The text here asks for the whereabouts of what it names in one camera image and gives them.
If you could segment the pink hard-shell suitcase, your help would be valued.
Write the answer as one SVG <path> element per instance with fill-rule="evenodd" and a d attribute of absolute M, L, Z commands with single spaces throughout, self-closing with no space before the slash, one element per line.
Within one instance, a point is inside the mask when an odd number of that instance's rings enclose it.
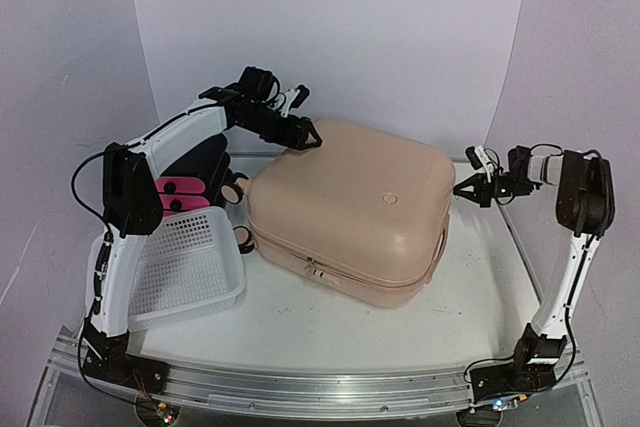
<path fill-rule="evenodd" d="M 455 167 L 441 150 L 337 119 L 321 146 L 288 149 L 224 188 L 244 197 L 266 260 L 364 303 L 398 308 L 428 284 L 446 248 Z"/>

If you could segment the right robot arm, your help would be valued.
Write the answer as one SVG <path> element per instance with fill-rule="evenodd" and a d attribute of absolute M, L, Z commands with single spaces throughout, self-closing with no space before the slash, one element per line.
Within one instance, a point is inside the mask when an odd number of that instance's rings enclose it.
<path fill-rule="evenodd" d="M 541 304 L 525 325 L 513 353 L 471 363 L 465 370 L 474 404 L 499 410 L 513 399 L 553 389 L 563 375 L 556 366 L 566 351 L 577 351 L 571 319 L 599 244 L 615 216 L 610 162 L 596 149 L 574 151 L 551 144 L 546 154 L 516 146 L 502 165 L 483 146 L 465 155 L 474 175 L 455 185 L 455 196 L 481 208 L 505 206 L 543 186 L 556 190 L 555 218 L 567 237 Z"/>

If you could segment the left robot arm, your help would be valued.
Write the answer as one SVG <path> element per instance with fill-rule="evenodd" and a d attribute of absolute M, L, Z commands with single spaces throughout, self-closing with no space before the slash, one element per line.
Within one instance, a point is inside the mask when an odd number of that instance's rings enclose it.
<path fill-rule="evenodd" d="M 96 153 L 103 162 L 102 209 L 96 214 L 103 234 L 88 264 L 83 327 L 93 348 L 129 334 L 135 267 L 162 219 L 157 179 L 193 148 L 234 127 L 297 151 L 321 146 L 313 121 L 293 113 L 309 95 L 305 85 L 283 90 L 272 72 L 248 66 L 238 81 L 209 88 L 148 133 Z"/>

